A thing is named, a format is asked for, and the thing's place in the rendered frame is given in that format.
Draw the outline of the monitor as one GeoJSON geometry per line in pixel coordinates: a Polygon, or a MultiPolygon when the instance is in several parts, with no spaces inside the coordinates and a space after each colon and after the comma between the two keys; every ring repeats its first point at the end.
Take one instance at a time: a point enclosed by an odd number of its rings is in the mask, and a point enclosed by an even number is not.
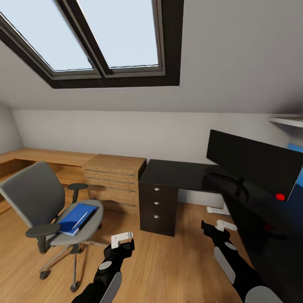
{"type": "Polygon", "coordinates": [[[265,190],[278,200],[287,202],[303,168],[303,152],[255,141],[218,130],[210,130],[207,158],[240,176],[242,184],[247,180],[265,190]]]}

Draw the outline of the swivel chair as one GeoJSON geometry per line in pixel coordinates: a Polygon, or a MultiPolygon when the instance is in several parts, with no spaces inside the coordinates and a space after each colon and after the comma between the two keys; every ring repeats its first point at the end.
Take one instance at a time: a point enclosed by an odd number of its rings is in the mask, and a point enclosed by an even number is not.
{"type": "Polygon", "coordinates": [[[104,247],[108,245],[87,241],[97,229],[101,228],[104,213],[102,203],[90,199],[77,202],[79,190],[88,188],[88,184],[73,183],[67,188],[74,190],[72,205],[58,216],[64,208],[65,190],[46,161],[37,162],[0,182],[0,193],[29,227],[25,236],[37,238],[39,252],[42,255],[47,253],[51,246],[67,245],[63,251],[39,270],[40,279],[44,280],[48,275],[48,272],[43,270],[73,247],[70,254],[74,254],[74,273],[70,290],[75,292],[78,288],[78,284],[75,282],[77,254],[82,252],[81,244],[104,247]],[[59,233],[62,228],[60,222],[80,203],[97,207],[97,210],[76,236],[59,233]]]}

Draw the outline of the folder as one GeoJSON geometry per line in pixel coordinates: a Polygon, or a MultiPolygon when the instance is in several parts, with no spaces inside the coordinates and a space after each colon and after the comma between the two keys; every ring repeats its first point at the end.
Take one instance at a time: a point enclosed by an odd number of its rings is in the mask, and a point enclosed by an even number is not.
{"type": "Polygon", "coordinates": [[[60,222],[62,228],[59,233],[76,236],[77,233],[87,223],[87,221],[91,218],[91,216],[95,213],[96,210],[97,207],[80,203],[60,222]],[[82,220],[80,221],[81,218],[82,220]],[[77,223],[78,225],[73,228],[77,223]]]}

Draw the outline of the mouse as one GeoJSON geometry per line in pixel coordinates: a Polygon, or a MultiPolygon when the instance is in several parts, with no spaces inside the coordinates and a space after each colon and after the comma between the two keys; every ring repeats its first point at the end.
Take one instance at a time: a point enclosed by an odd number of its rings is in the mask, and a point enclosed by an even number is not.
{"type": "Polygon", "coordinates": [[[270,231],[276,237],[281,237],[281,238],[288,237],[288,234],[285,231],[281,230],[281,229],[272,228],[272,229],[270,229],[270,231]]]}

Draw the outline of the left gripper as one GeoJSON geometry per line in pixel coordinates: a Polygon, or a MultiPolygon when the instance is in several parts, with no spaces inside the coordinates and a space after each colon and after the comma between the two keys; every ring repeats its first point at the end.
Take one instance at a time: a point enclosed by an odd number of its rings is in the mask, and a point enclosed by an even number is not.
{"type": "Polygon", "coordinates": [[[117,248],[112,248],[112,243],[111,243],[104,249],[104,256],[105,258],[108,258],[111,254],[118,254],[123,261],[125,258],[132,256],[133,250],[135,250],[133,239],[131,240],[131,242],[120,244],[120,246],[117,248]]]}

